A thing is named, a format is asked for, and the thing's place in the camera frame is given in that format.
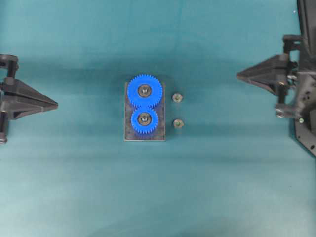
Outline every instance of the gear teeth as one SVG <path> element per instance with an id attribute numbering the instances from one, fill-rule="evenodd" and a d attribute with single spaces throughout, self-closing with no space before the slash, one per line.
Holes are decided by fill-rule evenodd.
<path id="1" fill-rule="evenodd" d="M 148 84 L 153 90 L 153 93 L 147 98 L 141 97 L 138 94 L 138 88 L 143 84 Z M 162 86 L 159 80 L 149 74 L 141 74 L 134 77 L 130 81 L 127 89 L 128 99 L 130 103 L 136 108 L 155 107 L 157 104 L 160 103 L 162 93 Z"/>
<path id="2" fill-rule="evenodd" d="M 141 113 L 148 113 L 152 117 L 152 122 L 148 126 L 142 126 L 138 123 L 138 116 Z M 134 111 L 131 117 L 131 124 L 133 129 L 142 135 L 150 134 L 155 131 L 155 129 L 158 126 L 158 115 L 155 110 L 151 108 L 138 108 L 137 110 Z"/>

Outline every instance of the teal table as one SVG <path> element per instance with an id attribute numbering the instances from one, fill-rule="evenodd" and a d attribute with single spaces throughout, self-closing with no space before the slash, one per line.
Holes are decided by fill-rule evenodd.
<path id="1" fill-rule="evenodd" d="M 316 236 L 315 159 L 235 77 L 297 33 L 296 0 L 1 0 L 0 53 L 59 109 L 10 124 L 0 236 Z M 139 73 L 166 84 L 165 142 L 123 141 Z"/>

